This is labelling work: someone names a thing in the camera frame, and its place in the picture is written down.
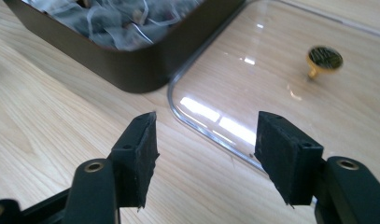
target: black plastic bracket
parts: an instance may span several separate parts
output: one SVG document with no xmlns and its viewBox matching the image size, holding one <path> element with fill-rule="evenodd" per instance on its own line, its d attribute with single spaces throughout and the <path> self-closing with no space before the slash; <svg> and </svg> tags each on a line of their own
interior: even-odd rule
<svg viewBox="0 0 380 224">
<path fill-rule="evenodd" d="M 255 156 L 284 201 L 317 198 L 317 223 L 380 223 L 380 183 L 359 161 L 330 157 L 285 118 L 259 113 Z"/>
<path fill-rule="evenodd" d="M 120 223 L 120 207 L 144 207 L 159 156 L 156 114 L 136 117 L 107 159 L 79 165 L 71 189 L 21 212 L 15 200 L 0 200 L 0 223 Z"/>
</svg>

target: black container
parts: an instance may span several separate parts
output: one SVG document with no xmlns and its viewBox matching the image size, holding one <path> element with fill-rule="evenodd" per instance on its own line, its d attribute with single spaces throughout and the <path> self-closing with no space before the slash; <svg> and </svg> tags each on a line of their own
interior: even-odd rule
<svg viewBox="0 0 380 224">
<path fill-rule="evenodd" d="M 165 85 L 245 0 L 205 0 L 161 41 L 135 51 L 100 47 L 22 0 L 4 2 L 34 34 L 121 90 L 142 93 Z"/>
</svg>

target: gold metal knob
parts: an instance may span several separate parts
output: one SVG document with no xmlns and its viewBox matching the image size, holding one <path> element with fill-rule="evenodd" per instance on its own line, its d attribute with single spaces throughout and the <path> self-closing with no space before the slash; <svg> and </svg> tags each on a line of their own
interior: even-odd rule
<svg viewBox="0 0 380 224">
<path fill-rule="evenodd" d="M 316 46 L 309 50 L 306 61 L 311 67 L 308 76 L 316 78 L 318 74 L 331 74 L 336 72 L 344 63 L 341 54 L 335 49 Z"/>
</svg>

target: clear plastic lid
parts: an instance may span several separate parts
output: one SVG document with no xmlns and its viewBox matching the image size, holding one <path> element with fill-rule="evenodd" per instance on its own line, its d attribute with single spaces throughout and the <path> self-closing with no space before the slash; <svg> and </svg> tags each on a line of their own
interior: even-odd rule
<svg viewBox="0 0 380 224">
<path fill-rule="evenodd" d="M 310 78 L 314 46 L 335 49 L 343 65 Z M 325 158 L 380 164 L 380 36 L 283 2 L 248 4 L 177 74 L 169 100 L 182 121 L 259 168 L 259 111 L 288 119 Z"/>
</svg>

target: wooden table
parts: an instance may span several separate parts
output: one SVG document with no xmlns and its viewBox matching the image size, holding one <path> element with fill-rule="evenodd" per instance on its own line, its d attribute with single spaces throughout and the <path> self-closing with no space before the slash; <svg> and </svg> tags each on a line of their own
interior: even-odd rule
<svg viewBox="0 0 380 224">
<path fill-rule="evenodd" d="M 380 34 L 380 0 L 287 0 L 293 5 L 335 18 L 344 24 Z"/>
<path fill-rule="evenodd" d="M 285 206 L 264 174 L 180 123 L 166 90 L 118 90 L 0 1 L 0 199 L 24 209 L 69 188 L 82 162 L 105 158 L 134 117 L 156 111 L 147 207 L 121 209 L 122 223 L 315 223 L 312 207 Z"/>
</svg>

